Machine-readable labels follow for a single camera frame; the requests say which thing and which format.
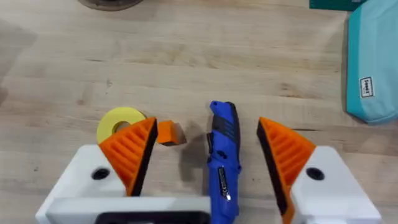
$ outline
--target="round object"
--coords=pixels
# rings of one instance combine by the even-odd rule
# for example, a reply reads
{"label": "round object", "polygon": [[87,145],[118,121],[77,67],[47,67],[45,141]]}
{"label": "round object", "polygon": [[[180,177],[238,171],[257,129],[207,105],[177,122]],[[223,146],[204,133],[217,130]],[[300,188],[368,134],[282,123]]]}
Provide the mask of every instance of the round object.
{"label": "round object", "polygon": [[93,180],[102,180],[105,179],[111,172],[109,171],[108,168],[99,168],[96,169],[93,174],[91,175],[91,178]]}
{"label": "round object", "polygon": [[142,0],[79,0],[83,5],[102,11],[120,11],[130,8]]}
{"label": "round object", "polygon": [[134,124],[145,119],[138,110],[130,107],[119,107],[108,111],[101,119],[97,127],[97,142],[100,144],[114,134],[120,124],[125,122]]}
{"label": "round object", "polygon": [[307,175],[313,180],[323,180],[325,178],[322,170],[314,167],[307,169]]}

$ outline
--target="black stripe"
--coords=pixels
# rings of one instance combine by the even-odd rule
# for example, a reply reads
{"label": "black stripe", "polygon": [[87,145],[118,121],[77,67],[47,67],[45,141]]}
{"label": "black stripe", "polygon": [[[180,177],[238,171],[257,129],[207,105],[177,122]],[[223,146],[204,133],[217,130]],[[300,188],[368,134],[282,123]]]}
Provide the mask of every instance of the black stripe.
{"label": "black stripe", "polygon": [[211,125],[213,130],[218,131],[221,134],[227,136],[232,142],[236,143],[236,132],[234,130],[234,126],[228,120],[214,115],[213,116],[213,124]]}
{"label": "black stripe", "polygon": [[287,201],[286,201],[285,194],[282,190],[282,184],[279,179],[278,171],[277,171],[276,165],[275,165],[274,156],[271,153],[271,148],[270,148],[268,140],[267,140],[266,132],[265,132],[264,128],[262,127],[260,121],[259,121],[259,125],[257,127],[257,136],[260,140],[262,151],[264,153],[264,157],[266,158],[268,172],[271,177],[272,186],[274,188],[279,211],[280,211],[280,214],[283,215],[283,214],[285,214],[285,212],[287,210]]}
{"label": "black stripe", "polygon": [[238,158],[238,163],[239,163],[239,152],[241,150],[241,128],[239,127],[239,117],[238,117],[238,111],[236,110],[235,104],[231,102],[226,102],[229,104],[232,108],[232,117],[234,119],[234,130],[235,130],[235,143],[236,143],[236,157]]}
{"label": "black stripe", "polygon": [[150,155],[152,154],[156,138],[157,138],[157,121],[155,119],[152,129],[149,132],[149,137],[146,142],[144,155],[142,156],[141,165],[139,167],[136,183],[134,184],[134,187],[132,189],[131,196],[139,196],[141,194],[142,185],[144,184],[145,175],[148,169]]}

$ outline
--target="teal object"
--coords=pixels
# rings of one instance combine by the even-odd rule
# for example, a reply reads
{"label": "teal object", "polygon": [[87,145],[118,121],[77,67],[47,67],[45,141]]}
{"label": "teal object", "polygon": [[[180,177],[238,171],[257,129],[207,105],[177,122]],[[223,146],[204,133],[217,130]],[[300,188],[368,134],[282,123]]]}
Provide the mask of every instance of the teal object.
{"label": "teal object", "polygon": [[310,0],[310,9],[353,11],[366,0]]}
{"label": "teal object", "polygon": [[398,117],[398,0],[369,0],[348,22],[346,109],[368,124]]}

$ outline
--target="black hole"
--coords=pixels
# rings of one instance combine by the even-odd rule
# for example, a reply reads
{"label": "black hole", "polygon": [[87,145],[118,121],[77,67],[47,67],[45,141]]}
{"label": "black hole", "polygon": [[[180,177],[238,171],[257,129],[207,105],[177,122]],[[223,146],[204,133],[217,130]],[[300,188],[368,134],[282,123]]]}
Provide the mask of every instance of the black hole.
{"label": "black hole", "polygon": [[99,168],[96,169],[93,174],[91,175],[91,178],[94,180],[102,180],[106,178],[109,175],[110,171],[108,168]]}
{"label": "black hole", "polygon": [[307,169],[307,175],[314,180],[323,180],[325,178],[323,172],[320,169],[314,167]]}

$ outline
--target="black base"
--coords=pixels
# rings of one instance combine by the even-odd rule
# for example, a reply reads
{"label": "black base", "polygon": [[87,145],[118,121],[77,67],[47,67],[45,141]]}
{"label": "black base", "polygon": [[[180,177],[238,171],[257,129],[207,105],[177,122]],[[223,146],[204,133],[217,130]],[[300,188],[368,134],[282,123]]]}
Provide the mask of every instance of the black base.
{"label": "black base", "polygon": [[83,5],[102,11],[120,11],[130,8],[142,0],[79,0]]}

